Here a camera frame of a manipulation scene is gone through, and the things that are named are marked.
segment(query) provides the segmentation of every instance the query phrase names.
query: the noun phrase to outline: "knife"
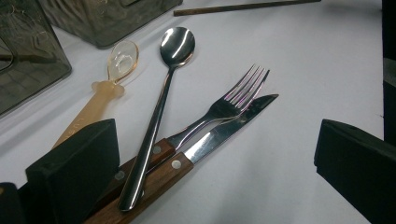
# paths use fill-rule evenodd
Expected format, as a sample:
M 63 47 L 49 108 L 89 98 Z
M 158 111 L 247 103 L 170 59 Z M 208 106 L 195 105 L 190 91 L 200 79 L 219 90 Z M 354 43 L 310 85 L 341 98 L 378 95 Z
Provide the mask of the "knife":
M 119 200 L 117 198 L 93 214 L 85 223 L 127 223 L 133 220 L 192 170 L 197 162 L 221 146 L 222 143 L 255 118 L 277 96 L 277 94 L 273 94 L 255 99 L 240 117 L 222 122 L 205 134 L 193 146 L 184 152 L 179 152 L 176 156 L 152 169 L 152 172 L 146 177 L 142 198 L 130 212 L 123 213 L 117 208 Z

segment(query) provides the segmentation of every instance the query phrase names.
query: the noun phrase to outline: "wooden stick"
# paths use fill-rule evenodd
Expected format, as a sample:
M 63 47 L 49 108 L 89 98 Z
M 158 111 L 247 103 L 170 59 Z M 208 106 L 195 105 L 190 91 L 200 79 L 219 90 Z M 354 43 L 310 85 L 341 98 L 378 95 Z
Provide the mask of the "wooden stick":
M 192 9 L 175 10 L 174 16 L 188 16 L 188 15 L 223 12 L 223 11 L 236 11 L 236 10 L 253 9 L 259 7 L 282 7 L 282 6 L 297 5 L 304 3 L 314 3 L 320 1 L 321 0 L 291 0 L 291 1 L 280 1 L 280 2 L 225 6 L 225 7 L 192 8 Z

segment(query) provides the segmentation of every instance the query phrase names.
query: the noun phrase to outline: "metal spoon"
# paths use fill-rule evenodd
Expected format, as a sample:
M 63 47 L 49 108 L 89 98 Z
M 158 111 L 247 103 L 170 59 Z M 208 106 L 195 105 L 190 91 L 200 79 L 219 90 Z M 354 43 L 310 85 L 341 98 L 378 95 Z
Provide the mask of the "metal spoon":
M 134 42 L 122 41 L 114 47 L 107 58 L 108 80 L 92 83 L 95 95 L 66 128 L 53 148 L 83 127 L 100 120 L 107 104 L 112 99 L 123 95 L 124 88 L 118 83 L 134 71 L 138 55 L 139 50 Z
M 169 71 L 166 75 L 163 90 L 161 91 L 160 98 L 155 106 L 142 146 L 122 190 L 119 201 L 119 209 L 121 211 L 131 210 L 141 196 L 152 147 L 160 126 L 172 75 L 177 68 L 189 61 L 194 52 L 194 48 L 194 36 L 192 32 L 186 28 L 171 28 L 167 30 L 163 36 L 160 51 L 163 61 L 169 67 Z

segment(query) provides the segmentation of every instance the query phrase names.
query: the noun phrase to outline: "plastic spoon handle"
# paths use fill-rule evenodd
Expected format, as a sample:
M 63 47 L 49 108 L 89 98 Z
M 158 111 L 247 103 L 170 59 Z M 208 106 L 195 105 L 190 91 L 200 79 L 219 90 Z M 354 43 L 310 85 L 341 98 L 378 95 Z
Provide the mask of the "plastic spoon handle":
M 117 85 L 112 81 L 93 83 L 92 88 L 96 91 L 95 95 L 66 128 L 52 149 L 59 146 L 64 140 L 78 132 L 83 127 L 99 121 L 102 118 L 108 103 L 112 99 L 122 96 L 124 92 L 124 88 L 121 85 Z

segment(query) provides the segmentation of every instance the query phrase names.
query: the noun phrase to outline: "table surface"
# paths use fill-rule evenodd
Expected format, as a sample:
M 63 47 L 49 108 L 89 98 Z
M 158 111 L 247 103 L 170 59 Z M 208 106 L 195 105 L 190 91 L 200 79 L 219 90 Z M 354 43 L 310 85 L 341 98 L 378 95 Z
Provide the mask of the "table surface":
M 258 3 L 185 0 L 175 9 Z M 256 63 L 271 69 L 260 95 L 279 94 L 257 118 L 167 191 L 134 223 L 368 223 L 316 173 L 320 123 L 334 119 L 383 138 L 380 0 L 326 0 L 287 7 L 174 17 L 169 11 L 126 39 L 140 49 L 125 95 L 111 102 L 124 163 L 137 154 L 167 67 L 159 43 L 190 29 L 190 62 L 175 72 L 157 140 L 200 118 Z M 0 180 L 18 187 L 106 79 L 111 49 L 54 28 L 73 66 L 0 119 Z

